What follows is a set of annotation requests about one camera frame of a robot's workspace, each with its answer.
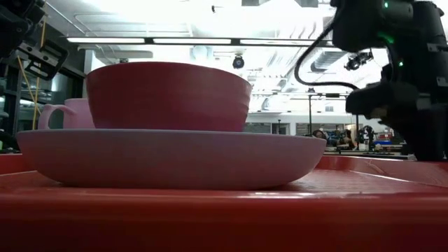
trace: black cable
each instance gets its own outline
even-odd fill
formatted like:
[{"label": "black cable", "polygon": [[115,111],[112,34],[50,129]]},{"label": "black cable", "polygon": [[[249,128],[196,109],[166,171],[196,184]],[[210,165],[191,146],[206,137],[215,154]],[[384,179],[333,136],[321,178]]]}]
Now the black cable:
[{"label": "black cable", "polygon": [[390,57],[390,65],[391,65],[391,79],[389,81],[393,82],[393,81],[399,81],[400,77],[399,77],[399,73],[396,69],[396,66],[398,65],[398,58],[397,58],[397,54],[395,52],[395,50],[393,49],[392,45],[390,45],[388,43],[388,41],[384,42],[386,44],[386,49],[389,52],[389,57]]},{"label": "black cable", "polygon": [[306,82],[304,80],[302,80],[299,76],[299,69],[300,69],[300,65],[302,65],[303,61],[305,60],[305,58],[310,54],[310,52],[315,49],[315,47],[323,40],[323,38],[325,38],[330,32],[331,30],[333,30],[334,26],[337,24],[337,21],[340,19],[341,14],[344,12],[344,10],[342,9],[339,14],[337,14],[335,16],[335,18],[333,19],[333,21],[330,23],[330,25],[328,25],[328,27],[326,27],[321,35],[319,35],[317,37],[317,39],[305,50],[305,52],[300,56],[299,60],[297,61],[297,64],[295,65],[294,68],[294,77],[295,79],[303,84],[303,85],[308,85],[308,86],[331,86],[331,85],[339,85],[339,86],[343,86],[346,88],[351,88],[353,90],[357,90],[359,89],[358,87],[356,87],[353,84],[350,83],[345,83],[345,82],[337,82],[337,81],[330,81],[330,82],[321,82],[321,83],[309,83]]}]

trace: security camera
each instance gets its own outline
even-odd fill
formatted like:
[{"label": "security camera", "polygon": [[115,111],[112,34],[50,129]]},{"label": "security camera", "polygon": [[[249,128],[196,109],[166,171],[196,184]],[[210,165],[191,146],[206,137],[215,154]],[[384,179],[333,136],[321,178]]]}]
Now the security camera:
[{"label": "security camera", "polygon": [[242,69],[244,67],[244,60],[241,55],[235,56],[235,59],[233,60],[233,68],[234,69]]},{"label": "security camera", "polygon": [[367,64],[370,60],[373,60],[373,53],[370,52],[359,52],[355,55],[349,56],[349,61],[344,66],[347,71],[358,70],[361,66]]}]

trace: green light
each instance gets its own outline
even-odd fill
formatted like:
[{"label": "green light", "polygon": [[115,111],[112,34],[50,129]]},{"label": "green light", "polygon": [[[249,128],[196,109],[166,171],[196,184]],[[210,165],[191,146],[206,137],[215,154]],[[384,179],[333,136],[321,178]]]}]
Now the green light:
[{"label": "green light", "polygon": [[387,43],[390,44],[393,44],[395,42],[395,39],[392,36],[389,36],[382,31],[378,32],[378,37],[383,38],[384,40],[387,41]]}]

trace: pink mug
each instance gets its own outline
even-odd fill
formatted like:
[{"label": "pink mug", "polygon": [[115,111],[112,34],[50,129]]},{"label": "pink mug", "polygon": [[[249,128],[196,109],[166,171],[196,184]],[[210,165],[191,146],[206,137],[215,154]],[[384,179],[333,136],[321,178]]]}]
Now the pink mug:
[{"label": "pink mug", "polygon": [[46,104],[38,122],[39,130],[48,130],[51,114],[60,109],[64,112],[64,129],[94,129],[92,114],[87,99],[67,99],[65,105]]}]

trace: pole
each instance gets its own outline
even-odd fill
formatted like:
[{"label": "pole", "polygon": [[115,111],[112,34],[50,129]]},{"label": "pole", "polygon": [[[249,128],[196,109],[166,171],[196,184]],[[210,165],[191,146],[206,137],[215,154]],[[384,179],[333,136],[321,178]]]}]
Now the pole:
[{"label": "pole", "polygon": [[312,114],[311,114],[311,97],[312,97],[312,95],[308,96],[308,104],[309,104],[309,134],[313,134],[313,122],[312,122],[312,119],[311,119],[311,116],[312,116]]},{"label": "pole", "polygon": [[356,150],[359,151],[359,116],[356,115]]}]

